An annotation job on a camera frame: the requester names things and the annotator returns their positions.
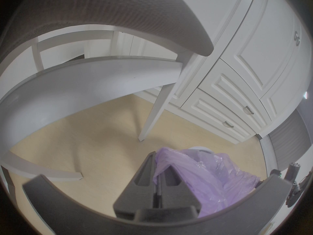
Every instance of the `white chair leg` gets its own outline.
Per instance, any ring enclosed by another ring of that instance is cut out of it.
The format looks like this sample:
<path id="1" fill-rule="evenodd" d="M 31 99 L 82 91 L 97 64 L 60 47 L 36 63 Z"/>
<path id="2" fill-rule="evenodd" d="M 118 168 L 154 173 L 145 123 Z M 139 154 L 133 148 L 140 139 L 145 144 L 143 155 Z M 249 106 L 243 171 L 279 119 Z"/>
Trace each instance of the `white chair leg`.
<path id="1" fill-rule="evenodd" d="M 163 110 L 167 106 L 167 104 L 170 102 L 170 99 L 180 86 L 180 84 L 183 82 L 185 79 L 186 75 L 190 72 L 192 68 L 192 63 L 196 59 L 198 55 L 194 54 L 190 51 L 186 51 L 185 53 L 178 54 L 178 57 L 176 61 L 182 62 L 182 72 L 180 73 L 180 76 L 178 78 L 178 81 L 174 84 L 168 84 L 168 85 L 163 85 L 159 96 L 157 97 L 152 110 L 145 122 L 145 125 L 143 126 L 143 129 L 140 132 L 140 135 L 138 137 L 139 141 L 143 141 L 148 133 L 151 131 L 153 128 L 154 124 L 162 114 Z"/>
<path id="2" fill-rule="evenodd" d="M 7 170 L 26 178 L 34 178 L 40 174 L 45 175 L 51 181 L 73 181 L 83 178 L 80 172 L 53 170 L 31 163 L 14 153 L 8 151 L 0 161 Z"/>

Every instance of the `drawer handle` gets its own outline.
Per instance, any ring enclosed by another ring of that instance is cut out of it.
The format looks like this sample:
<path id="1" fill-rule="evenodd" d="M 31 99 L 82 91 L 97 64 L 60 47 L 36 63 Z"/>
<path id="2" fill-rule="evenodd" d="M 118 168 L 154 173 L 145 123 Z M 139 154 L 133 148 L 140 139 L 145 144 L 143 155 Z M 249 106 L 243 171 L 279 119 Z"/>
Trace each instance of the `drawer handle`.
<path id="1" fill-rule="evenodd" d="M 224 122 L 228 127 L 233 128 L 233 125 L 230 125 L 229 123 L 227 123 L 227 121 Z"/>
<path id="2" fill-rule="evenodd" d="M 254 114 L 254 112 L 251 111 L 251 109 L 250 109 L 248 106 L 246 106 L 246 108 L 247 108 L 247 110 L 248 110 L 252 115 Z"/>

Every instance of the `purple plastic bag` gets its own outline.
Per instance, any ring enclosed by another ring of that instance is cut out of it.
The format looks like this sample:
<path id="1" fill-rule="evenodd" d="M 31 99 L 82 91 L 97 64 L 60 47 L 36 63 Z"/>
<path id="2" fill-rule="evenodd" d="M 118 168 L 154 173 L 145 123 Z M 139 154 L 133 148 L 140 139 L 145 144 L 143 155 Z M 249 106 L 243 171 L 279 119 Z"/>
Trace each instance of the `purple plastic bag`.
<path id="1" fill-rule="evenodd" d="M 153 180 L 173 166 L 202 204 L 198 217 L 210 215 L 236 203 L 249 194 L 260 178 L 241 171 L 225 153 L 163 147 L 156 154 Z"/>

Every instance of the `beige floor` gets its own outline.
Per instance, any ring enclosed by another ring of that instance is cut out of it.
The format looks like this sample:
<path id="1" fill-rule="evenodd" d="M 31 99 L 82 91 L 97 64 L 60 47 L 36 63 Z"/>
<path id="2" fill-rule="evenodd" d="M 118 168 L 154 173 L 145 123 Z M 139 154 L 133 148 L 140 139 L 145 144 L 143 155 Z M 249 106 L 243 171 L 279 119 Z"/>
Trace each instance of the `beige floor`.
<path id="1" fill-rule="evenodd" d="M 168 111 L 164 111 L 148 137 L 139 132 L 152 104 L 130 95 L 52 123 L 28 136 L 11 151 L 36 164 L 58 170 L 80 171 L 80 181 L 54 182 L 71 198 L 98 212 L 115 216 L 112 204 L 146 155 L 160 147 L 185 149 L 205 146 L 224 152 L 244 171 L 266 178 L 260 143 L 256 137 L 232 144 Z M 28 179 L 11 173 L 17 202 L 26 218 L 42 234 L 53 234 L 35 214 L 22 190 Z"/>

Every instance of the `chair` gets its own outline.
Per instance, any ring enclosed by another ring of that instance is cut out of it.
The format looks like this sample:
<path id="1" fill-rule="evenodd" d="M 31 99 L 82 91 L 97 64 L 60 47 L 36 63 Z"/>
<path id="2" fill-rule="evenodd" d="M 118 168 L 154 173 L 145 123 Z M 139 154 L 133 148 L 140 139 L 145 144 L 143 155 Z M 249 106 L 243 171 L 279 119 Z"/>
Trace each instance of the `chair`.
<path id="1" fill-rule="evenodd" d="M 68 26 L 112 25 L 113 31 L 87 30 L 38 36 Z M 159 44 L 176 60 L 110 56 L 66 62 L 43 69 L 40 52 L 91 39 L 119 41 L 119 32 Z M 75 112 L 121 96 L 163 86 L 139 135 L 143 141 L 182 83 L 197 55 L 208 56 L 213 45 L 182 0 L 24 0 L 0 38 L 0 75 L 23 51 L 32 48 L 38 73 L 0 100 L 0 162 L 6 169 L 33 178 L 79 180 L 80 172 L 52 170 L 28 162 L 9 149 L 40 128 Z"/>

